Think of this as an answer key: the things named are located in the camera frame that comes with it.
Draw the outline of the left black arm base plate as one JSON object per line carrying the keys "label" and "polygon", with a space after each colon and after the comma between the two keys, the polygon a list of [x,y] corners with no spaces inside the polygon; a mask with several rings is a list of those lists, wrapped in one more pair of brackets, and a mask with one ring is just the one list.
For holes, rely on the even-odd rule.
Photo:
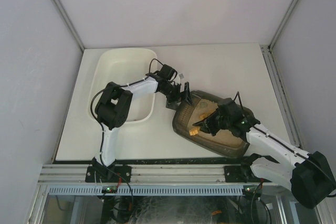
{"label": "left black arm base plate", "polygon": [[130,182],[132,167],[128,165],[117,165],[104,168],[102,166],[89,166],[86,171],[85,182],[94,183],[117,183]]}

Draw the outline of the aluminium front rail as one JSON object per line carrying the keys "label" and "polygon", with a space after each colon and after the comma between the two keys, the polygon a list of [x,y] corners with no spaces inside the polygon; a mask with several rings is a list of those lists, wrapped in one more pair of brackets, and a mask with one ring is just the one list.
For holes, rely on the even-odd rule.
{"label": "aluminium front rail", "polygon": [[[131,185],[225,184],[225,164],[128,164]],[[44,185],[83,185],[88,164],[44,165],[38,179]]]}

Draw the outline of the white plastic tray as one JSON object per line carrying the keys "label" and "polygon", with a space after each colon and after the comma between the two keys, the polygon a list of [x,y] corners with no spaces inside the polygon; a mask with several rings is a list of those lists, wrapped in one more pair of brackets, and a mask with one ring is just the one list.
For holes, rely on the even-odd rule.
{"label": "white plastic tray", "polygon": [[[156,53],[146,48],[118,48],[104,52],[98,59],[88,103],[91,103],[94,95],[109,82],[123,86],[141,80],[150,69],[157,69],[157,63],[151,62],[156,58]],[[154,101],[154,94],[147,94],[133,101],[126,123],[140,123],[147,120],[152,114]]]}

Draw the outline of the grey litter box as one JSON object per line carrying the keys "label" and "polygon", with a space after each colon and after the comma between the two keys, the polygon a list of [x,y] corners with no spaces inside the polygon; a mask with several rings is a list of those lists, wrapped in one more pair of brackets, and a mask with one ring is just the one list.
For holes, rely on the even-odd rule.
{"label": "grey litter box", "polygon": [[249,143],[221,128],[221,122],[217,121],[221,115],[216,110],[227,100],[200,90],[192,91],[191,99],[192,104],[183,101],[178,106],[172,121],[174,132],[218,155],[242,157]]}

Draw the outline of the yellow litter scoop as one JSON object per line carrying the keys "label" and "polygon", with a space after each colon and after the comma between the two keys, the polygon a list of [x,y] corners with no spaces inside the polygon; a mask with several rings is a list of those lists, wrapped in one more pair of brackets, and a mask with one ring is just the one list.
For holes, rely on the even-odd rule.
{"label": "yellow litter scoop", "polygon": [[189,130],[190,136],[197,135],[199,132],[204,132],[215,136],[220,130],[218,125],[218,110],[201,114],[200,121],[193,124],[193,127]]}

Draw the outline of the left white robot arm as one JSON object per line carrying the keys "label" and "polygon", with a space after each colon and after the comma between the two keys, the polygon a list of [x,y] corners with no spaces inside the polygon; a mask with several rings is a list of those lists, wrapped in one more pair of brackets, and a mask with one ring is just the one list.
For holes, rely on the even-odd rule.
{"label": "left white robot arm", "polygon": [[166,106],[172,110],[175,110],[183,101],[192,104],[188,82],[184,83],[184,90],[181,91],[180,83],[166,79],[158,72],[148,73],[141,80],[125,85],[110,82],[96,94],[100,98],[96,107],[91,109],[91,114],[102,127],[102,141],[99,152],[95,156],[96,162],[103,167],[108,167],[115,162],[115,144],[119,129],[128,118],[132,101],[157,92],[165,95]]}

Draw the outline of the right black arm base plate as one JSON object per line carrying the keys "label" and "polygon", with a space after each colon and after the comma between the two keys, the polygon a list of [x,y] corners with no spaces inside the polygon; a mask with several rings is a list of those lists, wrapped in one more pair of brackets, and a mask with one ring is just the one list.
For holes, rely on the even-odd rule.
{"label": "right black arm base plate", "polygon": [[250,168],[240,165],[225,166],[224,175],[227,183],[247,183],[253,176]]}

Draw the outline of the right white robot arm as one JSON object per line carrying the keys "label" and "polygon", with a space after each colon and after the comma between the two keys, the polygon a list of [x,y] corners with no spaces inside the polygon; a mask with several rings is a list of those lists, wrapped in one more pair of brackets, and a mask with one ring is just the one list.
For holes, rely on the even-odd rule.
{"label": "right white robot arm", "polygon": [[238,112],[225,114],[219,110],[203,114],[194,123],[189,134],[200,132],[215,136],[228,130],[251,146],[266,152],[275,162],[253,154],[247,161],[251,173],[290,190],[295,199],[308,209],[314,208],[325,198],[335,197],[335,178],[327,158],[320,152],[309,153],[278,139],[256,118]]}

